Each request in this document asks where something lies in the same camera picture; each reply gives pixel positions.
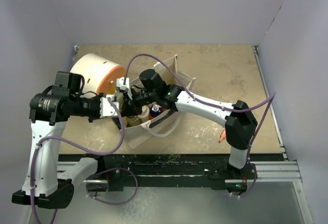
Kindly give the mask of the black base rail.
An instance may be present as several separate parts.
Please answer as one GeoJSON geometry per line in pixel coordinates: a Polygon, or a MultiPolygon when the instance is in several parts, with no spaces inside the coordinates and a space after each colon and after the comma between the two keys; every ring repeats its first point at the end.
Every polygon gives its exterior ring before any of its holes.
{"type": "Polygon", "coordinates": [[[86,182],[91,191],[140,188],[210,188],[245,192],[257,178],[256,168],[246,163],[238,170],[227,154],[112,154],[98,163],[97,176],[86,182]]]}

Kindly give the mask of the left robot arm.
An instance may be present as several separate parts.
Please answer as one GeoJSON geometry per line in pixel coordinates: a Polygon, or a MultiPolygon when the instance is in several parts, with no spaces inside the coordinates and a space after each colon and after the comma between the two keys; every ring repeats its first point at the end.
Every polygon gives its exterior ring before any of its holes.
{"type": "Polygon", "coordinates": [[[86,154],[68,170],[58,173],[59,138],[71,116],[99,118],[100,97],[84,98],[85,79],[80,74],[61,72],[55,83],[30,101],[32,146],[28,173],[22,189],[12,194],[12,203],[44,209],[64,209],[75,188],[86,178],[100,179],[105,165],[100,156],[86,154]]]}

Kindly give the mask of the white bottle beige cap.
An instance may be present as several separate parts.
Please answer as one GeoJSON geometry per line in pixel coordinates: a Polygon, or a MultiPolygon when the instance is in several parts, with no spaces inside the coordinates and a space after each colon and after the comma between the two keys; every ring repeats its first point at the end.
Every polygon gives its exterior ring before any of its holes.
{"type": "Polygon", "coordinates": [[[141,114],[138,116],[141,123],[145,123],[146,121],[149,120],[149,118],[150,118],[149,113],[150,113],[149,107],[148,106],[142,106],[141,114]]]}

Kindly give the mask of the white round container orange lid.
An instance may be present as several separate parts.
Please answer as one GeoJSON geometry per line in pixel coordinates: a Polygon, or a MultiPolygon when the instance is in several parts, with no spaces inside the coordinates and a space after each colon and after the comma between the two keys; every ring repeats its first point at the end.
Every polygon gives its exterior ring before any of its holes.
{"type": "Polygon", "coordinates": [[[116,80],[123,77],[125,71],[124,66],[93,53],[83,56],[70,70],[71,73],[84,77],[84,97],[92,97],[93,92],[113,94],[116,80]]]}

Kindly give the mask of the small square bottle dark cap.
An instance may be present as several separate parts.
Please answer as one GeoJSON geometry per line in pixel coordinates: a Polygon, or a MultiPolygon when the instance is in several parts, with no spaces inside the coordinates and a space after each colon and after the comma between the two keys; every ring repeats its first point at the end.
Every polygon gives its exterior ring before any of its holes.
{"type": "Polygon", "coordinates": [[[138,116],[127,116],[127,125],[128,127],[139,126],[141,121],[138,116]]]}

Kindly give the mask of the canvas tote bag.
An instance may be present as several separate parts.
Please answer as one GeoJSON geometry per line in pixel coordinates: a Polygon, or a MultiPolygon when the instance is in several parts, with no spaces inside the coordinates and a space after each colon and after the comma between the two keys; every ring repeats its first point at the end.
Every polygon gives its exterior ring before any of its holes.
{"type": "MultiPolygon", "coordinates": [[[[179,85],[178,79],[192,90],[196,78],[182,72],[178,67],[178,55],[163,61],[167,67],[157,62],[153,70],[157,72],[166,84],[179,85]]],[[[138,126],[125,128],[124,139],[131,149],[135,149],[151,137],[166,137],[172,133],[183,117],[181,112],[165,110],[156,118],[150,119],[138,126]]]]}

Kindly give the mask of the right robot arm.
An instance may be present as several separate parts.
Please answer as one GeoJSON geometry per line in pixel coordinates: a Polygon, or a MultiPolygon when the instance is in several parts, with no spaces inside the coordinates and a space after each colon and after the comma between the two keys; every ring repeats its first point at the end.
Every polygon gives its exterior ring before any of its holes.
{"type": "Polygon", "coordinates": [[[137,88],[133,88],[126,77],[116,81],[117,90],[123,93],[123,116],[141,115],[142,108],[149,106],[152,117],[168,110],[211,120],[224,127],[226,140],[231,146],[229,175],[240,178],[246,173],[249,146],[258,122],[245,102],[222,103],[198,96],[185,87],[168,85],[153,69],[144,70],[139,79],[142,86],[137,88]]]}

